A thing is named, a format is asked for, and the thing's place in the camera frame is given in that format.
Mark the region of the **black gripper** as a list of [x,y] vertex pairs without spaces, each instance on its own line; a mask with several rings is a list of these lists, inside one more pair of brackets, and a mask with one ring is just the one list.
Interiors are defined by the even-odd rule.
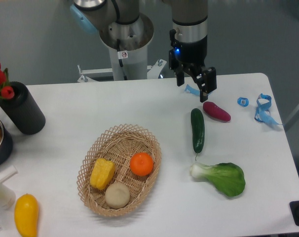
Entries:
[[196,42],[182,42],[176,39],[175,29],[170,30],[169,36],[172,46],[169,51],[169,68],[176,75],[177,86],[185,83],[186,73],[198,85],[200,102],[207,101],[209,94],[217,89],[216,68],[204,68],[207,37]]

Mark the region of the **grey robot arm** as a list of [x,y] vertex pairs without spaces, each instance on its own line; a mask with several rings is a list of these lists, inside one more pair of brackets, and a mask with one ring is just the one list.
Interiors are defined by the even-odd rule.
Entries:
[[[173,27],[169,32],[169,68],[182,85],[185,75],[199,88],[200,101],[217,87],[216,69],[206,67],[208,3],[205,0],[168,0]],[[140,12],[137,0],[75,0],[70,7],[79,25],[99,32],[108,47],[114,80],[146,79],[151,20]]]

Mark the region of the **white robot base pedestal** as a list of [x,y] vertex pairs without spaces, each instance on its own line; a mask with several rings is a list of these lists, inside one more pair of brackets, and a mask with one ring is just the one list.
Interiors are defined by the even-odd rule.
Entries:
[[132,24],[111,23],[99,31],[102,43],[108,48],[111,68],[82,70],[78,66],[78,82],[96,80],[137,80],[163,78],[162,71],[167,62],[158,59],[148,65],[148,45],[151,43],[154,30],[153,23],[144,14]]

